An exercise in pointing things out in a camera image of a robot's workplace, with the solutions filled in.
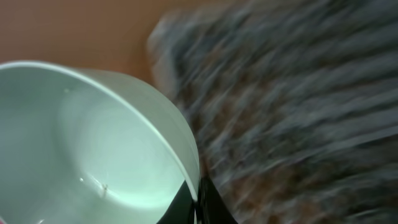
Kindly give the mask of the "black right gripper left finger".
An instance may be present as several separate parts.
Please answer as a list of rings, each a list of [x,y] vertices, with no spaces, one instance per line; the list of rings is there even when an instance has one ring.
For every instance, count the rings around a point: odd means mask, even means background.
[[[187,183],[184,182],[157,224],[194,224],[194,222],[194,201]]]

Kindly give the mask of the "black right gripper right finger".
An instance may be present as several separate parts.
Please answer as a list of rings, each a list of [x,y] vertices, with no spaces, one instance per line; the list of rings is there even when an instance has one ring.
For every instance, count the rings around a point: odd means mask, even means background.
[[[200,180],[197,215],[202,224],[238,224],[209,177]]]

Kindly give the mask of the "mint green bowl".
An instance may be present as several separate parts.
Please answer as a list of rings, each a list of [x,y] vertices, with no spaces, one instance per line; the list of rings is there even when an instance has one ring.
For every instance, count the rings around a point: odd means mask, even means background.
[[[1,65],[1,222],[157,223],[200,165],[179,109],[122,73]]]

